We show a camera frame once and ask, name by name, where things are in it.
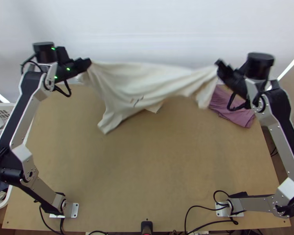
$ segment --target laundry basket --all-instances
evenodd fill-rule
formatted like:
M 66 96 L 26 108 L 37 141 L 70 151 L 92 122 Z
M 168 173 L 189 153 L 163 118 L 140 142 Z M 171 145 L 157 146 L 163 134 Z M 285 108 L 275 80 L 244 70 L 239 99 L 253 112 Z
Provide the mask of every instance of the laundry basket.
M 0 103 L 0 119 L 3 121 L 3 124 L 5 125 L 10 117 L 10 113 L 12 112 L 15 104 L 13 103 Z M 3 200 L 0 200 L 0 208 L 5 207 L 7 205 L 7 202 L 9 200 L 10 194 L 12 191 L 12 185 L 9 185 L 9 188 L 7 190 L 7 195 Z

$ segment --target white cloth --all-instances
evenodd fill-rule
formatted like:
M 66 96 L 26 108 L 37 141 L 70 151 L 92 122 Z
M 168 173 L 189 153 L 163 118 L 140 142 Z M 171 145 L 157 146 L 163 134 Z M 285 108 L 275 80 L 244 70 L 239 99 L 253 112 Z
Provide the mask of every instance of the white cloth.
M 218 80 L 216 70 L 215 66 L 192 70 L 149 63 L 93 62 L 78 81 L 104 100 L 106 111 L 98 127 L 106 134 L 143 109 L 157 112 L 162 101 L 172 96 L 194 94 L 198 107 L 207 108 Z

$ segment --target pink fabric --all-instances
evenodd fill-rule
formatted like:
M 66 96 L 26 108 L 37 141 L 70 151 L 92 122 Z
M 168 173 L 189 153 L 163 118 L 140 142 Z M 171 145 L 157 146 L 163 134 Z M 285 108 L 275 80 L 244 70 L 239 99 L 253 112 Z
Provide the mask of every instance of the pink fabric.
M 227 110 L 227 104 L 230 99 L 231 94 L 220 87 L 216 86 L 212 99 L 209 105 L 209 108 L 219 114 L 220 117 L 230 120 L 242 127 L 250 128 L 252 121 L 254 119 L 254 111 L 249 109 L 241 109 L 237 111 Z M 239 98 L 235 98 L 231 107 L 237 107 L 242 104 L 243 101 Z

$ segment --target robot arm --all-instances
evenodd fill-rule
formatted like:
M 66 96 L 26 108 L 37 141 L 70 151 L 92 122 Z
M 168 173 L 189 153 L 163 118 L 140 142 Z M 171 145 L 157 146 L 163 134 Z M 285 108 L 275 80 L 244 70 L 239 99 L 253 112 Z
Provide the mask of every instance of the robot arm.
M 240 192 L 230 195 L 227 202 L 223 202 L 230 207 L 220 215 L 234 216 L 243 211 L 262 211 L 281 218 L 294 216 L 294 126 L 288 95 L 280 88 L 277 80 L 269 80 L 273 62 L 271 55 L 262 53 L 249 53 L 245 64 L 236 70 L 221 60 L 216 62 L 220 79 L 234 94 L 245 99 L 244 107 L 252 108 L 261 125 L 268 127 L 288 174 L 275 194 L 250 196 L 247 192 Z M 271 90 L 265 90 L 268 81 L 272 85 Z
M 54 192 L 38 177 L 24 138 L 40 102 L 55 90 L 55 83 L 85 72 L 91 61 L 72 60 L 64 47 L 55 48 L 52 42 L 34 43 L 33 47 L 41 71 L 22 75 L 20 96 L 0 137 L 0 180 L 29 194 L 46 213 L 75 218 L 78 204 L 68 202 L 63 193 Z

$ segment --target table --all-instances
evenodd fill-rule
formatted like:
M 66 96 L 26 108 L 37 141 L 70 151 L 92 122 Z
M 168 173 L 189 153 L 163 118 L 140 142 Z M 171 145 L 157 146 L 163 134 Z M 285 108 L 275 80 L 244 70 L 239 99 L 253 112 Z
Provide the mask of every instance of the table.
M 80 204 L 78 218 L 65 220 L 66 231 L 137 232 L 146 219 L 154 231 L 183 231 L 187 209 L 213 208 L 215 190 L 275 193 L 278 180 L 257 120 L 242 128 L 176 97 L 158 114 L 142 111 L 104 135 L 97 128 L 104 110 L 90 88 L 74 85 L 71 98 L 54 92 L 41 103 L 29 134 L 39 176 Z M 3 227 L 47 230 L 38 206 L 14 188 Z M 59 219 L 44 216 L 58 229 Z M 219 219 L 194 208 L 187 230 Z M 205 229 L 290 226 L 289 220 L 262 212 L 245 212 L 237 221 Z

